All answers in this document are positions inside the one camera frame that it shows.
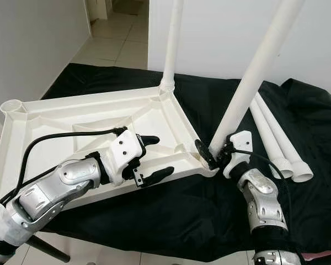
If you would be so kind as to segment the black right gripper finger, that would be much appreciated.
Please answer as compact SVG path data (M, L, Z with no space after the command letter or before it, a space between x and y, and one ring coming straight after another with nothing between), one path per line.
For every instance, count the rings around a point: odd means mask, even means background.
M212 153L209 151L207 146L200 139L196 139L194 141L194 145L202 159L206 162L208 169L213 169L213 156Z

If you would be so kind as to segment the white plastic table leg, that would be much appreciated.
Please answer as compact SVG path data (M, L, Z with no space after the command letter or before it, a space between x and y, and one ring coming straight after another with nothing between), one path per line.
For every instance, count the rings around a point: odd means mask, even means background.
M273 67L274 60L279 55L305 1L281 0L209 144L209 151L214 156L217 157L223 149L226 137L236 132L266 74Z
M291 164L292 181L302 183L312 179L314 177L312 169L305 161L303 161L302 157L300 157L296 148L291 143L291 140L286 135L286 132L282 129L281 124L277 121L276 117L273 115L259 93L255 96L255 100L257 101L267 124L272 130L276 143L282 151L282 155L285 159L287 159L289 164Z
M268 121L265 119L256 99L252 99L249 109L254 118L254 122L259 131L269 161L271 161L274 166L278 167L280 171L280 173L278 173L276 169L273 169L272 167L271 171L274 177L278 179L291 178L293 176L291 162L289 162L284 156L284 153L282 152L278 141L275 139L273 131L271 130Z
M169 24L167 50L165 53L163 76L159 85L161 93L173 93L175 90L175 61L180 37L181 13L185 0L174 0Z

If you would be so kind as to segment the white plastic table top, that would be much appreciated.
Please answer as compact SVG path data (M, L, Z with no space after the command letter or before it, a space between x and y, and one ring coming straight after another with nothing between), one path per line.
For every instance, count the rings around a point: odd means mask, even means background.
M25 168L29 180L60 162L80 159L93 151L110 147L117 128L138 135L158 136L160 142L146 146L138 172L144 177L173 166L174 172L156 186L191 175L214 176L198 153L199 139L174 93L161 93L158 86L40 99L23 103L17 99L1 106L5 122L0 137L0 199L17 186L26 148L37 140ZM123 184L100 185L69 202L74 209L140 189L132 180Z

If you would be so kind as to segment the black table cloth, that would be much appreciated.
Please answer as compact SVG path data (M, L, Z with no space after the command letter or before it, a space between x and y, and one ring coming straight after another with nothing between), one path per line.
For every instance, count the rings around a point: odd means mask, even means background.
M158 86L162 73L122 67L69 64L42 99ZM199 137L209 143L239 79L175 75L175 95ZM297 250L331 251L331 94L293 78L266 81L259 90L271 112L314 173L287 185L282 207ZM42 232L115 249L212 262L253 250L246 202L221 174L193 175L58 214Z

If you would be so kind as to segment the black metal table leg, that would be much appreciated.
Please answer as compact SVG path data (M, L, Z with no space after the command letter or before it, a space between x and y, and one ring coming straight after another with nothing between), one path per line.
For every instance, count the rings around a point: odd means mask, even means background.
M34 249L42 251L44 254L47 254L50 257L57 258L57 260L59 260L60 262L67 263L71 260L68 254L62 252L61 250L58 250L56 247L53 247L53 245L49 244L48 242L45 242L44 240L40 239L35 235L30 237L27 240L26 244L33 247Z

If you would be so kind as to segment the pink stool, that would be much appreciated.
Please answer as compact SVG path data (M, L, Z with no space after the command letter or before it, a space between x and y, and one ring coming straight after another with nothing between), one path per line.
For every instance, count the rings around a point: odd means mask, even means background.
M302 258L306 262L321 261L324 258L331 258L331 251L324 251L318 253L302 253Z

